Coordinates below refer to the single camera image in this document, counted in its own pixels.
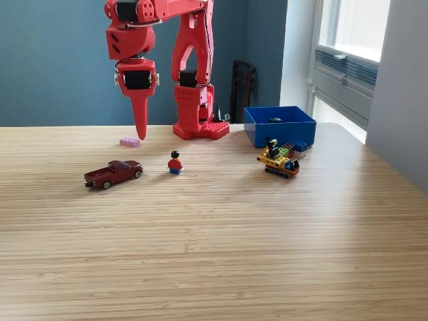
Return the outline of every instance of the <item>lego crawler vehicle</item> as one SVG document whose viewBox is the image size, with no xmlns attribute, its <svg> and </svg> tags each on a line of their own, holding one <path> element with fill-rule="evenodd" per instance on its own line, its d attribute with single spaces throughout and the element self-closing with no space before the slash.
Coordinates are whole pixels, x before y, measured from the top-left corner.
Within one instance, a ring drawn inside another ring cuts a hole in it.
<svg viewBox="0 0 428 321">
<path fill-rule="evenodd" d="M 265 137 L 265 140 L 267 146 L 261 155 L 257 157 L 259 162 L 266 165 L 265 172 L 285 179 L 289 179 L 299 173 L 298 160 L 291 160 L 287 157 L 290 151 L 293 150 L 293 144 L 285 144 L 278 148 L 276 139 L 270 140 L 269 137 Z"/>
</svg>

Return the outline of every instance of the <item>window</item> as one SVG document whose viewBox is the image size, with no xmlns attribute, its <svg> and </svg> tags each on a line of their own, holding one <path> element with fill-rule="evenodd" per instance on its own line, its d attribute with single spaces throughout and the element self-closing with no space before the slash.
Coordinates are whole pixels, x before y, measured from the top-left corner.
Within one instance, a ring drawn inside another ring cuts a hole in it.
<svg viewBox="0 0 428 321">
<path fill-rule="evenodd" d="M 389 5 L 390 0 L 317 0 L 309 115 L 315 116 L 319 98 L 357 127 L 367 128 Z"/>
<path fill-rule="evenodd" d="M 324 0 L 319 44 L 381 60 L 391 0 Z"/>
</svg>

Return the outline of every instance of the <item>toy truck wheel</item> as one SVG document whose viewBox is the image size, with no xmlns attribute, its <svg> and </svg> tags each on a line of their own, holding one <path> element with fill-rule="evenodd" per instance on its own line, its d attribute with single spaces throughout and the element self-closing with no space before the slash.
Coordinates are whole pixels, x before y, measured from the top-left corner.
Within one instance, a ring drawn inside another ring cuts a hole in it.
<svg viewBox="0 0 428 321">
<path fill-rule="evenodd" d="M 110 181 L 106 181 L 106 182 L 102 183 L 103 189 L 109 189 L 111 186 L 112 186 L 112 182 L 110 182 Z"/>
</svg>

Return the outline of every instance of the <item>blue plastic bin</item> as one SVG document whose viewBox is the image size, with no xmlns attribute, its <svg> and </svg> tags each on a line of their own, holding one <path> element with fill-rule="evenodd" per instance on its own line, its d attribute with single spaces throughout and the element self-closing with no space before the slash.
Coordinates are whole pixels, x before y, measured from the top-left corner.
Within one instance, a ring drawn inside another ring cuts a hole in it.
<svg viewBox="0 0 428 321">
<path fill-rule="evenodd" d="M 269 118 L 281 118 L 281 123 L 269 123 Z M 276 139 L 278 145 L 287 142 L 314 144 L 316 121 L 297 106 L 248 107 L 244 112 L 244 129 L 256 148 L 266 147 L 265 137 Z"/>
</svg>

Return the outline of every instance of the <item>red torso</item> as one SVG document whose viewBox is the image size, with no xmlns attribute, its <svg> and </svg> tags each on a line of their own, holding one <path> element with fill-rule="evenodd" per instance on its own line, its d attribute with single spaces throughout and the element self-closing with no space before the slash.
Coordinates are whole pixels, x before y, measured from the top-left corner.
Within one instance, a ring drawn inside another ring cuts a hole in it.
<svg viewBox="0 0 428 321">
<path fill-rule="evenodd" d="M 181 166 L 181 161 L 179 159 L 171 159 L 168 162 L 168 168 L 169 169 L 182 169 L 183 166 Z"/>
</svg>

